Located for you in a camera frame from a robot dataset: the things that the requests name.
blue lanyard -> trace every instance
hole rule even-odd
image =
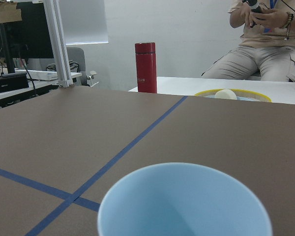
[[[270,7],[274,8],[275,4],[276,4],[277,0],[270,0]]]

black monitor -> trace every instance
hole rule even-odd
[[[6,61],[13,61],[13,58],[53,58],[44,4],[19,2],[16,8],[21,10],[22,21],[0,26],[1,32],[2,27],[5,29],[10,58],[7,58],[3,49],[0,57],[5,57]]]

bracelet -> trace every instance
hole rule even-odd
[[[292,20],[294,19],[294,14],[292,14],[290,12],[287,12],[287,14],[288,14],[289,17],[287,18],[287,21],[286,21],[285,25],[280,27],[280,29],[287,28],[291,24]]]

black box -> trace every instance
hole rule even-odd
[[[29,87],[26,72],[11,73],[0,76],[0,92],[7,92]]]

brown paper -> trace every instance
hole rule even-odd
[[[0,2],[0,24],[21,21],[21,10],[16,9],[16,2]]]

